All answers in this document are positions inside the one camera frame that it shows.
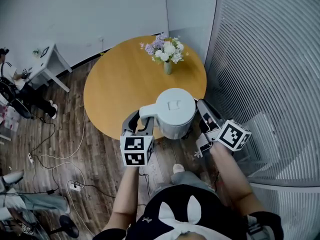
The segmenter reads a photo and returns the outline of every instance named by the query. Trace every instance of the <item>white kettle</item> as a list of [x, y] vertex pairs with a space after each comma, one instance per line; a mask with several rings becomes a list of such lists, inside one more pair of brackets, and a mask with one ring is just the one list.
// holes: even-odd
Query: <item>white kettle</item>
[[139, 110], [142, 124], [154, 117], [161, 133], [168, 139], [180, 139], [187, 134], [196, 113], [196, 102], [184, 89], [171, 88], [162, 92], [155, 104], [143, 106]]

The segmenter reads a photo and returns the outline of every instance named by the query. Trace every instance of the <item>white bunny ears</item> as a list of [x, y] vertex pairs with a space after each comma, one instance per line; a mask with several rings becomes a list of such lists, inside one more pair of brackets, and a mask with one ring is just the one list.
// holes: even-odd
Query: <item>white bunny ears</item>
[[173, 227], [173, 229], [158, 236], [155, 240], [176, 240], [179, 235], [187, 232], [197, 233], [205, 237], [207, 240], [230, 240], [229, 237], [226, 237], [213, 229], [196, 225], [201, 219], [201, 205], [193, 195], [190, 197], [187, 205], [187, 215], [188, 222], [176, 220], [169, 205], [162, 202], [158, 218], [164, 224]]

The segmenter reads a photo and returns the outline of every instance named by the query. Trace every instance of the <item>black cap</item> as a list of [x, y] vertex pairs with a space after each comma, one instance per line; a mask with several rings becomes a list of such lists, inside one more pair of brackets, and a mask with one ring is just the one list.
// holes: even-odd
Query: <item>black cap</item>
[[9, 52], [9, 49], [0, 49], [0, 55], [7, 55], [7, 53]]

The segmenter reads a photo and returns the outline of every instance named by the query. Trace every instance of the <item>table leg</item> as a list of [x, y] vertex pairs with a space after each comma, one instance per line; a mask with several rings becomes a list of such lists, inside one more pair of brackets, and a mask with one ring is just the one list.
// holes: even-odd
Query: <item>table leg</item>
[[49, 69], [45, 69], [43, 72], [45, 72], [48, 77], [50, 77], [53, 81], [55, 81], [62, 89], [64, 89], [67, 93], [70, 92], [70, 89], [65, 86], [63, 82], [61, 82]]
[[42, 80], [44, 81], [43, 83], [44, 83], [46, 86], [49, 86], [49, 84], [48, 84], [48, 80], [49, 80], [49, 79], [47, 79], [47, 78], [49, 78], [49, 77], [46, 77], [45, 74], [40, 74], [39, 76], [40, 76], [40, 77], [42, 78]]
[[65, 61], [64, 57], [61, 56], [61, 54], [58, 52], [58, 49], [56, 46], [54, 46], [53, 48], [56, 56], [58, 57], [59, 61], [62, 63], [62, 65], [64, 66], [64, 68], [66, 70], [68, 70], [70, 73], [72, 73], [72, 69], [71, 67], [69, 66], [69, 64]]

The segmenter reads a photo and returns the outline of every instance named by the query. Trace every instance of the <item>purple flower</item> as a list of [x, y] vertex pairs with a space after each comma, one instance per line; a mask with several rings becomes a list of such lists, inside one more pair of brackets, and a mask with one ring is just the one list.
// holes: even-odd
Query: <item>purple flower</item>
[[166, 38], [167, 38], [167, 35], [165, 33], [158, 34], [152, 43], [152, 46], [154, 47], [154, 49], [161, 50], [164, 46]]
[[153, 55], [155, 53], [155, 48], [152, 46], [152, 44], [147, 43], [144, 47], [144, 50], [149, 54]]
[[164, 40], [166, 39], [168, 36], [165, 34], [165, 33], [161, 33], [161, 34], [158, 34], [155, 39], [156, 40]]
[[162, 49], [162, 47], [164, 46], [165, 41], [162, 39], [155, 39], [152, 43], [152, 46], [157, 49], [160, 50]]

